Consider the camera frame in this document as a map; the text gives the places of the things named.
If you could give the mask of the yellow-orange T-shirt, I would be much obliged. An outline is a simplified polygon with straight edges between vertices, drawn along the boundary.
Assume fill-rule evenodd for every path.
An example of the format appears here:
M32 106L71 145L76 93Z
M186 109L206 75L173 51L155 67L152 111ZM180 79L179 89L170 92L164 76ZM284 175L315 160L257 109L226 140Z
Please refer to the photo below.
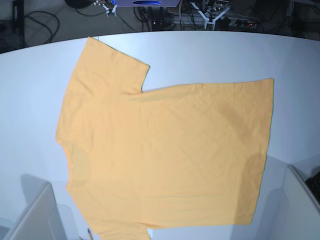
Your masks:
M88 38L56 130L67 191L102 240L248 225L267 159L274 80L142 91L149 66Z

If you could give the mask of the purple box with blue oval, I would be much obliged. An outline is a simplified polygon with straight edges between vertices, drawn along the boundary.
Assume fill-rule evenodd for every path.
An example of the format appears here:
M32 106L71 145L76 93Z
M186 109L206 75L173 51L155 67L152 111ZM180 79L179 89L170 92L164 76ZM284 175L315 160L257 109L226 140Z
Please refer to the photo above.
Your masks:
M176 7L180 0L115 0L119 7Z

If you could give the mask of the white power strip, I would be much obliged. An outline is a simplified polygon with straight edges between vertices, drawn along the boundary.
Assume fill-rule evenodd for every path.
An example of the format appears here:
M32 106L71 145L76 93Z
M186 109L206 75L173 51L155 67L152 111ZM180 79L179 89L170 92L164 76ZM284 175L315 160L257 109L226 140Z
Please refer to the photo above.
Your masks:
M254 27L256 22L252 19L246 18L228 18L230 22L228 23L229 27Z

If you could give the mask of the pencil on table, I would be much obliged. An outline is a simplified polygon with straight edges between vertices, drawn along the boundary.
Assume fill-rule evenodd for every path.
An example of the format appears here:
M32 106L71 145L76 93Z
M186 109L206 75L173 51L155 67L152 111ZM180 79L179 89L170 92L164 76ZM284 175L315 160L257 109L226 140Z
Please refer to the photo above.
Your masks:
M92 235L92 233L91 233L89 228L87 229L87 233L88 233L88 236L89 236L89 240L94 240L93 235Z

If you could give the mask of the grey left partition panel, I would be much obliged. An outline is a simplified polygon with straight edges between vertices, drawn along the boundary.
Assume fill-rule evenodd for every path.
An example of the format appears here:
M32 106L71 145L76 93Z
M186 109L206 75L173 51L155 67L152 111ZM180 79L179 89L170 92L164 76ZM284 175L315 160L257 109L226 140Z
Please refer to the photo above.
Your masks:
M52 184L46 181L11 227L0 226L2 240L66 240Z

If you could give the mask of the grey partition panel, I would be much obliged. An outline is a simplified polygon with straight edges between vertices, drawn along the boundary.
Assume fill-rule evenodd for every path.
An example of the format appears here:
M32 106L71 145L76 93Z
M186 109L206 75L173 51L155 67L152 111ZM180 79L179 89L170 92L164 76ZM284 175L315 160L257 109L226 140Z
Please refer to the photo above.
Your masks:
M11 227L0 226L2 240L66 240L52 184L46 181Z
M299 217L305 216L307 219L320 218L320 204L292 165L288 167L283 187L292 204L291 209Z

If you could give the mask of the grey right partition panel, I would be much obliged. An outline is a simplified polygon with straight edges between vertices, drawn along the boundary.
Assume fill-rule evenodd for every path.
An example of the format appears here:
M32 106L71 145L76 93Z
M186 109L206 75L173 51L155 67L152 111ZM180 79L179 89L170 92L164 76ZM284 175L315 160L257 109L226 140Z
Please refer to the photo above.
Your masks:
M307 219L320 218L320 204L292 165L288 167L283 187L292 204L291 209L299 217L305 216Z

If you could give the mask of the black keyboard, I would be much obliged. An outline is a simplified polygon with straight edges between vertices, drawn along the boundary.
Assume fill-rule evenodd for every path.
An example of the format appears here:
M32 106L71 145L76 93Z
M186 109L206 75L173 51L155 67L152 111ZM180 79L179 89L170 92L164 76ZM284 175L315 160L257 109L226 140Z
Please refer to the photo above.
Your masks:
M305 181L313 196L320 202L320 172Z

